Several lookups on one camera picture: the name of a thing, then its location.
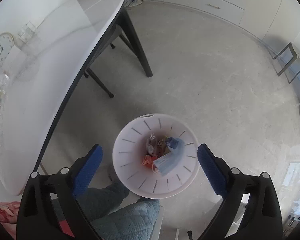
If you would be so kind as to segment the pink paper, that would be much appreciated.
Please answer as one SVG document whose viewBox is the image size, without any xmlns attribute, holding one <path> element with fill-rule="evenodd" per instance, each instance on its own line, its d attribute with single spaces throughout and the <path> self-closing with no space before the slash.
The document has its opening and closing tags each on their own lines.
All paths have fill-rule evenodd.
<svg viewBox="0 0 300 240">
<path fill-rule="evenodd" d="M 151 168 L 154 164 L 154 161 L 157 160 L 156 156 L 145 155 L 142 161 L 142 165 L 148 168 Z"/>
</svg>

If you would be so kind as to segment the light blue face mask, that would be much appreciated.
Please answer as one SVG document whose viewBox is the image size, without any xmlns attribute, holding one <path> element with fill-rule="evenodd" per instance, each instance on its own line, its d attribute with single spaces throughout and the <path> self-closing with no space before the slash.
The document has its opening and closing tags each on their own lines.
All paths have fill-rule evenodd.
<svg viewBox="0 0 300 240">
<path fill-rule="evenodd" d="M 166 176 L 179 165 L 184 155 L 185 142 L 180 138 L 175 139 L 179 141 L 178 147 L 175 150 L 168 147 L 170 152 L 154 161 L 153 172 Z"/>
</svg>

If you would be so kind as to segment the blue paper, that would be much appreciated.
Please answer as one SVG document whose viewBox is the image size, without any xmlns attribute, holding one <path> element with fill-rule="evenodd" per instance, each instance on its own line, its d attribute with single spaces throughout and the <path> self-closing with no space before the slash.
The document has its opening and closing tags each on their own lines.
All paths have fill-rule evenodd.
<svg viewBox="0 0 300 240">
<path fill-rule="evenodd" d="M 179 141 L 174 137 L 169 137 L 165 140 L 165 144 L 167 147 L 175 150 L 179 145 Z"/>
</svg>

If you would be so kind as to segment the brown torn snack wrapper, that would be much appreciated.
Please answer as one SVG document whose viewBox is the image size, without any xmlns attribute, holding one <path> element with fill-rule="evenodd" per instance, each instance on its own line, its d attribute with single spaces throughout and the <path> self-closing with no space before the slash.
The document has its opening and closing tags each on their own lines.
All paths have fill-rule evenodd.
<svg viewBox="0 0 300 240">
<path fill-rule="evenodd" d="M 156 136 L 152 133 L 146 141 L 147 154 L 158 158 L 168 154 L 170 150 L 165 144 L 167 138 L 167 136 Z"/>
</svg>

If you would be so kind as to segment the white slotted trash bin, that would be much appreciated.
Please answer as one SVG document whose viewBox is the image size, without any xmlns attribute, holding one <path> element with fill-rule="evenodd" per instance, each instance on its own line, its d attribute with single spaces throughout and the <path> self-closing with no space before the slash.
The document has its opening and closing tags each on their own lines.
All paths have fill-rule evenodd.
<svg viewBox="0 0 300 240">
<path fill-rule="evenodd" d="M 138 117 L 126 124 L 113 146 L 113 165 L 134 194 L 150 199 L 185 190 L 199 171 L 198 140 L 183 122 L 166 114 Z"/>
</svg>

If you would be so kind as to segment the white card box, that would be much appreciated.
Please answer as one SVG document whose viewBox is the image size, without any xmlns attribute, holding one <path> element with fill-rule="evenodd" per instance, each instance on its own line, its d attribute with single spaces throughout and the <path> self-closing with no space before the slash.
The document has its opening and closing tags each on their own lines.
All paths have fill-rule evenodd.
<svg viewBox="0 0 300 240">
<path fill-rule="evenodd" d="M 7 75 L 17 74 L 21 68 L 24 58 L 25 54 L 17 46 L 13 46 L 2 65 L 3 71 Z"/>
</svg>

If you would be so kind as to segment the red floral jacket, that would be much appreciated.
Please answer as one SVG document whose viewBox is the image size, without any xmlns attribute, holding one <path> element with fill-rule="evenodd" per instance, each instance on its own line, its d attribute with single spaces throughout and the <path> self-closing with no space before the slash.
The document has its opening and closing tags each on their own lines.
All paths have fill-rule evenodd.
<svg viewBox="0 0 300 240">
<path fill-rule="evenodd" d="M 66 222 L 58 221 L 50 201 L 0 202 L 0 224 L 14 239 L 74 239 Z"/>
</svg>

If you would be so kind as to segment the clear glass pitcher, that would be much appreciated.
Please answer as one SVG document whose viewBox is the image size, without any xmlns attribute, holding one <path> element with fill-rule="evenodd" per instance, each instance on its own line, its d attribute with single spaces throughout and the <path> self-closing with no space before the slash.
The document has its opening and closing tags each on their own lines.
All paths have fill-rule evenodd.
<svg viewBox="0 0 300 240">
<path fill-rule="evenodd" d="M 29 21 L 18 31 L 18 37 L 22 42 L 27 43 L 34 37 L 36 31 L 37 27 Z"/>
</svg>

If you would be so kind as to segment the person's legs in teal trousers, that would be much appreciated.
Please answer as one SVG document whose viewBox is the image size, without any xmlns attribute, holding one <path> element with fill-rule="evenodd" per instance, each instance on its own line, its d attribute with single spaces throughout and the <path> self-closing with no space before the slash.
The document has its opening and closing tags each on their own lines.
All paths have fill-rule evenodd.
<svg viewBox="0 0 300 240">
<path fill-rule="evenodd" d="M 141 197 L 119 208 L 130 191 L 119 180 L 113 165 L 108 166 L 108 176 L 110 185 L 88 188 L 77 198 L 91 226 L 102 239 L 150 239 L 159 214 L 159 200 Z"/>
</svg>

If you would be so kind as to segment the white oval table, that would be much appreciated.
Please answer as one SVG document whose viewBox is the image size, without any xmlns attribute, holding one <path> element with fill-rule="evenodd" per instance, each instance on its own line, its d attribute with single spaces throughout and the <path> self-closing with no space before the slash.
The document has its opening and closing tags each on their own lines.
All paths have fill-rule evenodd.
<svg viewBox="0 0 300 240">
<path fill-rule="evenodd" d="M 22 194 L 85 70 L 119 25 L 147 76 L 151 68 L 123 7 L 124 0 L 1 0 L 0 34 L 10 33 L 25 58 L 8 75 L 2 120 L 0 202 Z M 37 31 L 27 43 L 18 31 L 32 22 Z"/>
</svg>

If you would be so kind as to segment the grey stool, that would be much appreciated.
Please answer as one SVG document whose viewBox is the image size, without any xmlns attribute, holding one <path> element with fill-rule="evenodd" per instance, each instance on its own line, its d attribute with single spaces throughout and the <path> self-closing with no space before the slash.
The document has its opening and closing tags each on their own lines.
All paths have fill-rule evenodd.
<svg viewBox="0 0 300 240">
<path fill-rule="evenodd" d="M 297 46 L 295 44 L 293 44 L 292 42 L 290 42 L 289 44 L 287 44 L 285 46 L 285 48 L 283 48 L 278 54 L 274 55 L 272 57 L 273 60 L 277 60 L 283 53 L 285 53 L 286 50 L 289 50 L 291 53 L 291 59 L 285 64 L 285 66 L 279 71 L 277 72 L 277 76 L 281 76 L 285 71 L 287 71 L 294 63 L 296 63 L 296 61 L 300 61 L 300 50 L 297 48 Z M 300 69 L 298 70 L 298 72 L 293 76 L 293 78 L 291 80 L 288 80 L 288 83 L 291 84 L 296 78 L 297 76 L 300 74 Z"/>
</svg>

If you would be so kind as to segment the round white wall clock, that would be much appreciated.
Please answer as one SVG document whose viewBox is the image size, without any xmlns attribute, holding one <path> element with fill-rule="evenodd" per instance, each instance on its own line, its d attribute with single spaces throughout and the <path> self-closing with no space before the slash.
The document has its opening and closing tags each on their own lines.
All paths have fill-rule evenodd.
<svg viewBox="0 0 300 240">
<path fill-rule="evenodd" d="M 0 34 L 0 65 L 3 65 L 13 46 L 14 38 L 12 34 Z"/>
</svg>

